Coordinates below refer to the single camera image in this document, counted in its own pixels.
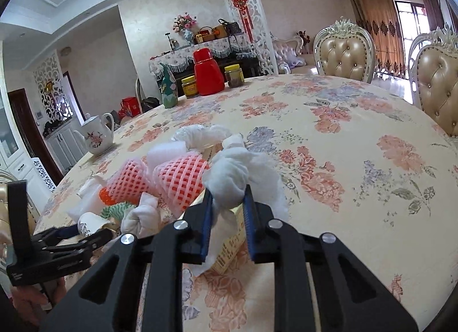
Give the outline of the person's left hand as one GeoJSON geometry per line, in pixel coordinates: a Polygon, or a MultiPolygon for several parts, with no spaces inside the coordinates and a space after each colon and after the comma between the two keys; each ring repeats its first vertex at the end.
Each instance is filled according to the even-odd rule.
{"type": "Polygon", "coordinates": [[[30,323],[34,327],[39,327],[41,320],[44,318],[37,310],[48,303],[47,296],[42,294],[32,285],[11,286],[12,305],[18,312],[20,318],[30,323]]]}

